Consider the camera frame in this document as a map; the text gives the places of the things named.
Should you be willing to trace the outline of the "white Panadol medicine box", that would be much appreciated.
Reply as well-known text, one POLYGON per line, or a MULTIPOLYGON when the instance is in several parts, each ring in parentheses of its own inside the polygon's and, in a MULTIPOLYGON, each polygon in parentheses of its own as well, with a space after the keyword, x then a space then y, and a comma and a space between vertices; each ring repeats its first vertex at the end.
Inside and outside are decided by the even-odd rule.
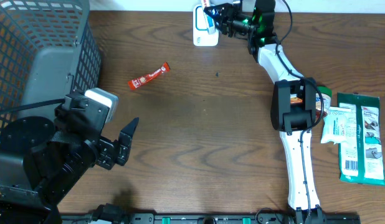
MULTIPOLYGON (((201 0, 201 7, 203 11, 205 10, 205 8, 211 7, 210 0, 201 0)), ((213 19, 210 16, 208 16, 206 12, 204 12, 204 18, 205 18, 208 34, 209 35, 214 34, 216 32, 216 28, 215 28, 213 19)))

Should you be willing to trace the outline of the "red snack stick sachet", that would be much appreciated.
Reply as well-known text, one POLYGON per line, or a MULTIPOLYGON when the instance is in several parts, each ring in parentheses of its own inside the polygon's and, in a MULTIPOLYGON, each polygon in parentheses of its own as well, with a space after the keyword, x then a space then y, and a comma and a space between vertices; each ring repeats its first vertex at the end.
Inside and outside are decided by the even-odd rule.
POLYGON ((163 73, 167 73, 170 71, 170 67, 167 62, 164 62, 162 66, 155 70, 153 73, 149 73, 147 75, 143 75, 139 78, 132 79, 128 82, 128 86, 131 90, 135 90, 142 85, 147 84, 148 82, 154 80, 156 77, 162 75, 163 73))

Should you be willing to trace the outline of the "orange small carton box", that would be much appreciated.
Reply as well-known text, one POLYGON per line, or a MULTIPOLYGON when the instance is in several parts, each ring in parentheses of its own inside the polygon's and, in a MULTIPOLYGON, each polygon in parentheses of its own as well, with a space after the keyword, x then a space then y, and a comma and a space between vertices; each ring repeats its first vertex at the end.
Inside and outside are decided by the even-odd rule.
POLYGON ((291 97, 290 104, 291 105, 297 105, 303 103, 303 100, 299 97, 291 97))

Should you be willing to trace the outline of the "green lid glass jar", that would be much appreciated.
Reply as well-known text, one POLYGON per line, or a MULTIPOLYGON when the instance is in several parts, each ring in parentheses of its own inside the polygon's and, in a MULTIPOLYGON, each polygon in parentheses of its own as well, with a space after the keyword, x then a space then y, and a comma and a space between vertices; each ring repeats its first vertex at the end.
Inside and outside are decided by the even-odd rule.
POLYGON ((332 97, 332 91, 329 88, 319 86, 318 89, 322 95, 323 102, 320 102, 319 94, 316 94, 316 119, 320 117, 321 112, 323 112, 323 117, 328 115, 332 97))

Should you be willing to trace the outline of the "teal white tissue pack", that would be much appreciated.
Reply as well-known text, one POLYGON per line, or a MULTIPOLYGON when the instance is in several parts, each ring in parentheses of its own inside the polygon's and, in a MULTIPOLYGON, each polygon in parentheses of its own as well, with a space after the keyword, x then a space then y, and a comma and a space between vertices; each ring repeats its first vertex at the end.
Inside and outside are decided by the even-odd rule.
POLYGON ((324 127, 321 137, 321 143, 340 144, 347 141, 346 128, 348 124, 348 115, 351 109, 331 106, 328 114, 323 118, 324 127))

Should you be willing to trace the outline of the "green white wipes packet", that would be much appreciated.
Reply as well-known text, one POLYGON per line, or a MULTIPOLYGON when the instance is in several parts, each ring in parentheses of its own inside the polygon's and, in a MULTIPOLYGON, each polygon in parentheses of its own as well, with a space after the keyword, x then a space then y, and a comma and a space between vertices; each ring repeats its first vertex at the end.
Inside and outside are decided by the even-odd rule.
POLYGON ((339 144, 340 180, 385 186, 378 97, 338 93, 339 108, 349 109, 346 142, 339 144))

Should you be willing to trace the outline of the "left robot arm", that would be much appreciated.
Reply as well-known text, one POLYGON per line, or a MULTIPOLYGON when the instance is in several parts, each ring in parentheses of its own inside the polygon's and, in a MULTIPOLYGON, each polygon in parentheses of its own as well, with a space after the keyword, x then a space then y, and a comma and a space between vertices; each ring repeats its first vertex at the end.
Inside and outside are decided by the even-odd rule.
POLYGON ((0 133, 0 223, 62 223, 58 204, 89 168, 129 158, 138 118, 111 141, 101 135, 109 106, 81 92, 15 110, 52 104, 54 120, 28 116, 0 133))

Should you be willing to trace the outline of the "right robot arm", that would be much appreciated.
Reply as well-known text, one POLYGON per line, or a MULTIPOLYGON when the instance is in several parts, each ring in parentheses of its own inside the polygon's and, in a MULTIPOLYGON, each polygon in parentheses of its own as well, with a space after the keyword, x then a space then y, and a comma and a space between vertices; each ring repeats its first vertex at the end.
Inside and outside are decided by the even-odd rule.
POLYGON ((313 78, 306 78, 289 62, 283 38, 274 31, 275 1, 256 1, 251 15, 242 12, 242 1, 206 6, 204 13, 223 35, 245 39, 255 61, 273 82, 270 120, 280 133, 288 172, 286 223, 324 223, 311 164, 311 131, 323 117, 316 105, 321 92, 313 78))

